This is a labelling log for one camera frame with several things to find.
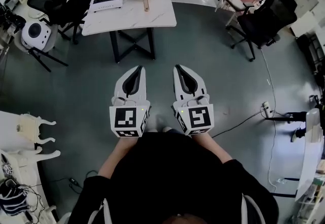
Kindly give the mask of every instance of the marble tabletop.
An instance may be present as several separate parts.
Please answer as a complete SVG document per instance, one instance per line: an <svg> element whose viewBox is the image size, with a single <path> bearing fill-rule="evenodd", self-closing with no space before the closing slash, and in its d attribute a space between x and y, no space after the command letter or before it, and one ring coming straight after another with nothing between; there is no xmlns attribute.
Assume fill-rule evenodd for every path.
<svg viewBox="0 0 325 224"><path fill-rule="evenodd" d="M142 1L124 0L122 8L88 13L82 35L149 27L175 27L177 22L171 0L149 0L149 12Z"/></svg>

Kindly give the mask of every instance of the shoe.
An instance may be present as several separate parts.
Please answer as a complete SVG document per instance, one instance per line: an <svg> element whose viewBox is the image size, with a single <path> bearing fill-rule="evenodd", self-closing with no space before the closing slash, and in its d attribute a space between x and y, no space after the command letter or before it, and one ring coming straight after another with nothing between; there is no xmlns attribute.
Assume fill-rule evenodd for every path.
<svg viewBox="0 0 325 224"><path fill-rule="evenodd" d="M171 127L165 126L164 129L162 130L164 133L168 132L169 130L172 130Z"/></svg>

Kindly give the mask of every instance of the power outlet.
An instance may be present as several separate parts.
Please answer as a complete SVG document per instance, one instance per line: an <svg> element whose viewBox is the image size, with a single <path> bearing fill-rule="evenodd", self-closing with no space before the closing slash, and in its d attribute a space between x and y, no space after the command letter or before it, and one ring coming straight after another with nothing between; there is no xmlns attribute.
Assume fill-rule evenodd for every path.
<svg viewBox="0 0 325 224"><path fill-rule="evenodd" d="M263 102L262 107L265 112L265 117L271 117L272 112L271 112L270 103L268 101L265 101L265 102Z"/></svg>

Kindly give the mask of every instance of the gray floor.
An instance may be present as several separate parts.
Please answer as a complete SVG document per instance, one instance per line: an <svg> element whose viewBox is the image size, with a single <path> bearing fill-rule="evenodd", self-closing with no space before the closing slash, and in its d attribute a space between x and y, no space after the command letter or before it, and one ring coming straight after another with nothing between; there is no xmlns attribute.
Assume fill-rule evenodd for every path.
<svg viewBox="0 0 325 224"><path fill-rule="evenodd" d="M133 52L119 65L115 64L109 34L80 36L77 46L59 37L55 56L66 61L69 67L44 57L52 73L46 72L31 56L11 49L0 109L30 112L57 121L56 126L42 128L43 137L56 139L55 143L44 145L45 150L61 151L60 157L43 163L48 181L74 177L82 183L88 171L99 169L117 142L109 123L115 82L136 65L143 65L147 72L147 99L152 105L147 127L169 125L180 129L171 109L175 100L172 69L178 63L195 70L205 80L210 102L214 104L213 135L258 112L264 101L274 107L261 53L256 50L256 60L249 62L251 54L246 43L234 50L229 47L233 39L224 25L230 13L215 14L212 8L186 4L174 4L174 8L177 26L155 30L156 61ZM276 110L280 113L308 110L308 97L317 92L317 87L295 38L287 30L281 31L281 36L280 43L264 48L275 85ZM142 42L148 47L146 39ZM290 143L292 131L298 126L277 124L272 182L300 175L304 140ZM273 136L273 123L258 115L215 140L272 190L267 172ZM236 173L221 178L240 181ZM297 188L297 183L276 184L279 193L294 194ZM58 215L71 211L78 195L69 189L68 181L51 183L50 187L48 196L55 201ZM280 223L283 223L291 215L294 200L277 201Z"/></svg>

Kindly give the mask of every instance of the black sleeve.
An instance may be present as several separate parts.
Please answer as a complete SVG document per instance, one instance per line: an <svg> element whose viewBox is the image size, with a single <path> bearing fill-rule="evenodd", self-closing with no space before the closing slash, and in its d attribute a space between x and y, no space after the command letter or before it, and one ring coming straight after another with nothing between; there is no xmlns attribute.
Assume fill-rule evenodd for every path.
<svg viewBox="0 0 325 224"><path fill-rule="evenodd" d="M250 196L262 212L266 224L276 224L279 218L279 208L276 200L270 192L263 187L252 175L250 175L237 160L231 160L223 164L223 170L230 181L234 181L234 187L238 187L243 195Z"/></svg>
<svg viewBox="0 0 325 224"><path fill-rule="evenodd" d="M87 224L91 214L100 209L101 202L107 197L110 182L103 176L87 178L68 224Z"/></svg>

